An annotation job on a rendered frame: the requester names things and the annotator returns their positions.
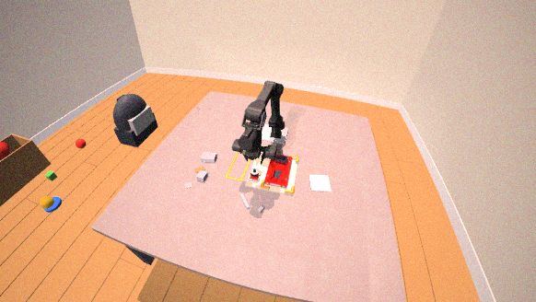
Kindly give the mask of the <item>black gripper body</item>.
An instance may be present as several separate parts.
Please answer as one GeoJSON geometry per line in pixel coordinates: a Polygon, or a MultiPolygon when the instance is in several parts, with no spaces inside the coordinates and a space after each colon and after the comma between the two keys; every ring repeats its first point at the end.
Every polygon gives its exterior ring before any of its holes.
{"type": "MultiPolygon", "coordinates": [[[[262,138],[258,138],[256,140],[256,142],[258,142],[261,146],[261,151],[263,152],[263,155],[268,157],[268,158],[272,158],[274,159],[275,158],[275,155],[276,155],[276,151],[277,151],[277,147],[275,145],[268,145],[268,146],[262,146],[262,138]]],[[[236,152],[242,152],[243,149],[241,149],[238,145],[238,138],[235,139],[235,141],[233,142],[232,146],[231,146],[231,150],[232,151],[236,151],[236,152]]]]}

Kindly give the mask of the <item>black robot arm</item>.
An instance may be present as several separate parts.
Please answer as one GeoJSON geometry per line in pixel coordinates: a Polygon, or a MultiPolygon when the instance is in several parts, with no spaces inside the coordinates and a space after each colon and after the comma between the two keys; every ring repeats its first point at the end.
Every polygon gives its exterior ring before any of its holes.
{"type": "Polygon", "coordinates": [[[241,126],[245,131],[238,140],[245,158],[254,160],[261,155],[261,146],[256,140],[262,137],[262,128],[266,120],[266,106],[271,100],[272,115],[268,121],[272,127],[270,137],[281,138],[281,130],[285,129],[283,116],[280,114],[280,98],[285,91],[283,84],[265,80],[257,99],[249,104],[243,113],[241,126]],[[250,122],[246,122],[246,120],[250,122]]]}

